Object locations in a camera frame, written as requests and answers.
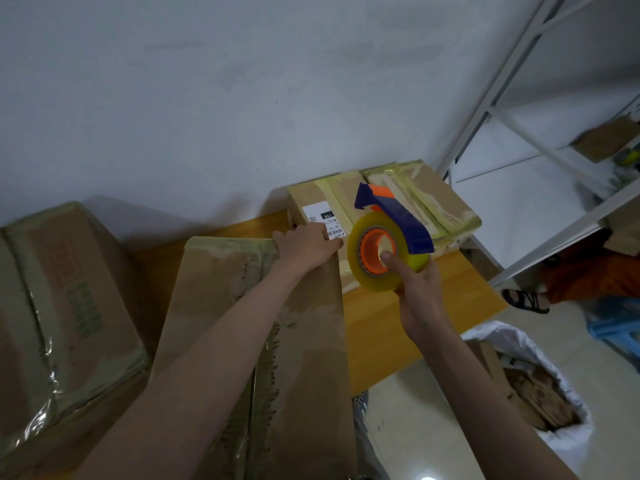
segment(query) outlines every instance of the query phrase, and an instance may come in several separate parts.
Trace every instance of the white shelf frame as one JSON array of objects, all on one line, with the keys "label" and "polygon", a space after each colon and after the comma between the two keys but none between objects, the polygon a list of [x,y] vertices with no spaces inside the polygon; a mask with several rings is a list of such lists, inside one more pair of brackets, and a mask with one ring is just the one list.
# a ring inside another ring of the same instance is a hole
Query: white shelf frame
[{"label": "white shelf frame", "polygon": [[531,51],[540,39],[540,36],[597,0],[581,0],[574,5],[561,10],[564,1],[565,0],[542,0],[537,12],[533,15],[529,25],[526,30],[524,30],[524,33],[513,48],[511,54],[508,56],[491,87],[489,87],[482,101],[478,104],[476,111],[468,120],[467,125],[457,138],[452,147],[452,151],[438,167],[438,172],[443,175],[443,177],[448,173],[449,183],[452,187],[455,186],[456,181],[454,174],[456,163],[460,160],[462,154],[464,154],[469,143],[481,126],[489,118],[493,117],[518,137],[532,145],[540,152],[540,154],[551,160],[562,170],[568,172],[576,179],[576,181],[580,182],[593,193],[604,199],[604,201],[594,209],[585,213],[582,217],[572,223],[569,223],[562,231],[551,236],[551,238],[540,244],[537,248],[528,252],[528,254],[518,259],[515,263],[508,266],[496,277],[491,279],[489,284],[492,287],[539,262],[552,251],[562,248],[563,245],[576,236],[576,234],[580,233],[581,230],[596,224],[613,210],[626,204],[626,202],[630,201],[637,195],[640,195],[640,179],[622,188],[622,190],[612,193],[609,188],[602,186],[599,182],[596,182],[592,177],[588,176],[579,168],[564,161],[556,150],[549,148],[544,144],[544,142],[529,133],[526,128],[521,126],[516,120],[502,110],[502,105],[500,104],[501,97],[524,64],[524,61],[530,55]]}]

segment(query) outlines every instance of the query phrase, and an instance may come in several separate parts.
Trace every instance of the floor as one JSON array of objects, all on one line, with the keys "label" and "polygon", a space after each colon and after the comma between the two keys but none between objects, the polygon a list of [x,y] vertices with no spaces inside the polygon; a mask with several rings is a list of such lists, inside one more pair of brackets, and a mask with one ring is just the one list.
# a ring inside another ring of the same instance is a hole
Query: floor
[{"label": "floor", "polygon": [[[587,334],[574,303],[548,315],[508,308],[495,316],[523,330],[571,381],[595,423],[581,478],[638,478],[640,376],[631,364]],[[467,441],[424,362],[369,391],[369,437],[392,480],[482,479]]]}]

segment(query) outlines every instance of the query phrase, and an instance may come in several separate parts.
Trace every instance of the foot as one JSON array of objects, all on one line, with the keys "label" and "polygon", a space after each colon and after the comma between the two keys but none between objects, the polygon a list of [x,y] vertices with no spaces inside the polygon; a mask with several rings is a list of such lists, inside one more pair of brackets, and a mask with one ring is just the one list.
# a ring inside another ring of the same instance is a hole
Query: foot
[{"label": "foot", "polygon": [[546,293],[528,293],[520,290],[502,290],[504,300],[519,310],[546,315],[549,313],[549,300]]},{"label": "foot", "polygon": [[369,404],[369,391],[366,390],[352,397],[351,403],[356,406],[364,416],[367,413],[367,405]]}]

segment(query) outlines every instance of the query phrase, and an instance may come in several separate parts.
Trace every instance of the clear packing tape roll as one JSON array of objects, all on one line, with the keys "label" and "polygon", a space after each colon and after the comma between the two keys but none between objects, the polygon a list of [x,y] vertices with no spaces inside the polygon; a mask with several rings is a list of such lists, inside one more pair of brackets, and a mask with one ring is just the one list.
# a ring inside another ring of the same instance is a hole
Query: clear packing tape roll
[{"label": "clear packing tape roll", "polygon": [[360,184],[355,207],[371,205],[373,212],[354,224],[349,237],[347,256],[356,280],[370,291],[389,291],[400,287],[400,276],[380,261],[380,244],[384,238],[396,254],[414,271],[422,269],[434,252],[426,227],[416,219],[391,190],[377,185]]}]

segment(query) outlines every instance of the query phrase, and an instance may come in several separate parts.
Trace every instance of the table top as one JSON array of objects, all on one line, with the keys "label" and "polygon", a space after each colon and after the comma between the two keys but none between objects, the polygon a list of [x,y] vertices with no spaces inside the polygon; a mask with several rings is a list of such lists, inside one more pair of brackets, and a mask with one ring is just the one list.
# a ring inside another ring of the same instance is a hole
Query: table top
[{"label": "table top", "polygon": [[[273,231],[288,229],[283,210],[200,235],[270,238]],[[186,240],[176,241],[133,253],[165,314],[185,243]],[[445,306],[460,333],[506,307],[459,251],[437,258],[436,263],[442,275]],[[393,292],[373,293],[359,288],[345,294],[343,304],[353,395],[420,359],[420,352],[402,329],[398,299]]]}]

